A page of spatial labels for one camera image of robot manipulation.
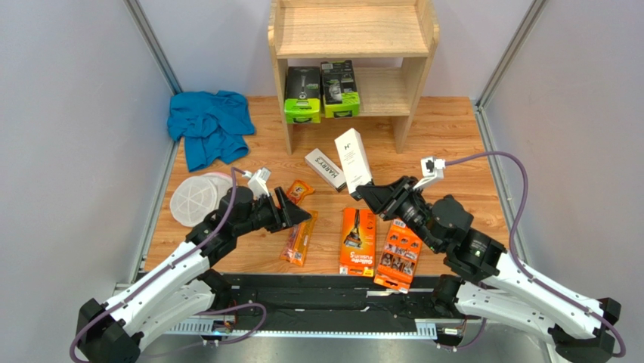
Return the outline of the tall white razor box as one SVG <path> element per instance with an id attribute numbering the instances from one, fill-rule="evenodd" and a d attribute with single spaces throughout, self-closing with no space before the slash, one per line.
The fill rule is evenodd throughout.
<path id="1" fill-rule="evenodd" d="M 362 196 L 358 192 L 358 186 L 373 183 L 361 134 L 351 128 L 337 137 L 335 144 L 348 192 L 353 199 L 361 200 Z"/>

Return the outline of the white Harry's razor box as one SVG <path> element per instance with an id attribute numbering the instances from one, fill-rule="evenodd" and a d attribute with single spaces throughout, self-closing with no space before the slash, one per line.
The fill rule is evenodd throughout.
<path id="1" fill-rule="evenodd" d="M 305 162 L 334 190 L 340 192 L 346 188 L 347 184 L 342 169 L 319 148 L 309 152 L 305 156 Z"/>

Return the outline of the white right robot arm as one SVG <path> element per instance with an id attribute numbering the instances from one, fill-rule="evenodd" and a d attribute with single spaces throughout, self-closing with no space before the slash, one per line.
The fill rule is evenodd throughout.
<path id="1" fill-rule="evenodd" d="M 428 203 L 418 180 L 357 188 L 371 211 L 403 222 L 433 253 L 445 255 L 449 275 L 432 294 L 441 314 L 478 317 L 522 330 L 569 362 L 607 362 L 626 353 L 615 329 L 621 304 L 593 299 L 542 275 L 492 237 L 472 227 L 473 216 L 453 196 Z"/>

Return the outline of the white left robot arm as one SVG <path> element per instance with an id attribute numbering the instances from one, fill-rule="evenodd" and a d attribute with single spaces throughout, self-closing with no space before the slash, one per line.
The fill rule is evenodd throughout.
<path id="1" fill-rule="evenodd" d="M 309 219 L 282 188 L 255 197 L 249 188 L 233 186 L 153 271 L 105 302 L 90 299 L 80 308 L 71 359 L 78 362 L 81 352 L 86 362 L 135 362 L 190 316 L 210 309 L 230 312 L 231 286 L 212 267 L 245 234 L 262 228 L 275 233 Z"/>

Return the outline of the wooden two-tier shelf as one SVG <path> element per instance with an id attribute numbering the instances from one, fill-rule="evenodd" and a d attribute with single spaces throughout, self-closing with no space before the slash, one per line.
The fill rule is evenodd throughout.
<path id="1" fill-rule="evenodd" d="M 355 74 L 360 115 L 388 117 L 404 151 L 441 36 L 432 1 L 272 1 L 267 35 L 280 105 L 290 61 L 401 59 Z"/>

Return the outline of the long orange Bic razor bag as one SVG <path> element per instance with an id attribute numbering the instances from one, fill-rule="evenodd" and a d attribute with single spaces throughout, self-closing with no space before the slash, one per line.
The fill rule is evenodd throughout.
<path id="1" fill-rule="evenodd" d="M 308 253 L 308 245 L 311 241 L 312 232 L 318 218 L 318 211 L 310 211 L 311 218 L 289 230 L 286 245 L 280 254 L 280 259 L 297 266 L 305 264 Z"/>

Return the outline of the orange Gillette cartridge box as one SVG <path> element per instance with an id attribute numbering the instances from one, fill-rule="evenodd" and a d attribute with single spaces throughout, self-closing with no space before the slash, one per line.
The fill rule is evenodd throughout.
<path id="1" fill-rule="evenodd" d="M 416 272 L 423 241 L 400 219 L 394 219 L 376 267 L 374 283 L 408 293 Z"/>

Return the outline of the orange Gillette Fusion5 razor box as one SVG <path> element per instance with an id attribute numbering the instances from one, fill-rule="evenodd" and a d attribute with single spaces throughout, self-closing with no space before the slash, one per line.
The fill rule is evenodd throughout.
<path id="1" fill-rule="evenodd" d="M 373 278 L 376 216 L 368 209 L 345 208 L 340 237 L 339 273 Z"/>

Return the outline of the white round mesh lid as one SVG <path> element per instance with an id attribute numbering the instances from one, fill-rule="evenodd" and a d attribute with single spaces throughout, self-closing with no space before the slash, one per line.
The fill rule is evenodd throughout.
<path id="1" fill-rule="evenodd" d="M 232 178 L 221 172 L 191 176 L 175 190 L 169 203 L 172 217 L 184 227 L 194 227 L 218 208 L 232 187 Z"/>

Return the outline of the green black razor box right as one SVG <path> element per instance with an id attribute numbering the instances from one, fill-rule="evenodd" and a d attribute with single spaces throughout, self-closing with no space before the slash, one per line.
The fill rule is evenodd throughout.
<path id="1" fill-rule="evenodd" d="M 351 60 L 324 61 L 320 64 L 324 86 L 324 117 L 344 119 L 360 114 L 361 99 Z"/>

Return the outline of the blue crumpled cloth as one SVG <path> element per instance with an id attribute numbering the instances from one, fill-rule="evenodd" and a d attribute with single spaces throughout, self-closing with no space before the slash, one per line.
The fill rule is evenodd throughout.
<path id="1" fill-rule="evenodd" d="M 184 142 L 189 172 L 225 164 L 249 154 L 245 137 L 255 134 L 249 102 L 237 92 L 182 92 L 169 103 L 167 130 L 173 141 Z"/>

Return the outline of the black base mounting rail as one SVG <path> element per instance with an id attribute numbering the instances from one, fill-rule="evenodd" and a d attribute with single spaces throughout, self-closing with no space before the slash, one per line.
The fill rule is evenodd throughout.
<path id="1" fill-rule="evenodd" d="M 331 337 L 436 340 L 455 346 L 481 320 L 440 307 L 436 277 L 420 278 L 409 293 L 343 275 L 220 275 L 197 278 L 213 295 L 207 313 L 169 328 L 206 340 L 252 337 Z"/>

